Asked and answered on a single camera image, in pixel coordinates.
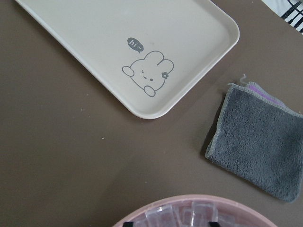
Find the cream rabbit tray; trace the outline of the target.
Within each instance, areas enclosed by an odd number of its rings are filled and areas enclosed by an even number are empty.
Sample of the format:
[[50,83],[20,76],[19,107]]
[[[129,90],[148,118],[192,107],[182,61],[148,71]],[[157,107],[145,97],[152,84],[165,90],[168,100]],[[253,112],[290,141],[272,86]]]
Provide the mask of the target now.
[[21,0],[130,112],[166,114],[239,40],[210,0]]

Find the grey folded cloth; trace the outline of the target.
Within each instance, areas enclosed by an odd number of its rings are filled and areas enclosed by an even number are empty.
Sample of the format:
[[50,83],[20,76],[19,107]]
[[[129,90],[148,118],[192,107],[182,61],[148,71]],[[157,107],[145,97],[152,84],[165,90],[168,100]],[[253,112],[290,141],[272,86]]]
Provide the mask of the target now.
[[293,202],[303,182],[303,116],[243,75],[229,84],[205,157]]

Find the pink bowl of ice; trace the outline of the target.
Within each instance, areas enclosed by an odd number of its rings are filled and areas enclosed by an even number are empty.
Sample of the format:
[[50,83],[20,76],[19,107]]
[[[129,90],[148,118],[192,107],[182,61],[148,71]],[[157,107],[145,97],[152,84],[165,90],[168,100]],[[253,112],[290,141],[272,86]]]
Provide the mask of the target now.
[[301,227],[303,200],[258,198],[240,203],[207,194],[185,194],[151,202],[114,224],[116,227]]

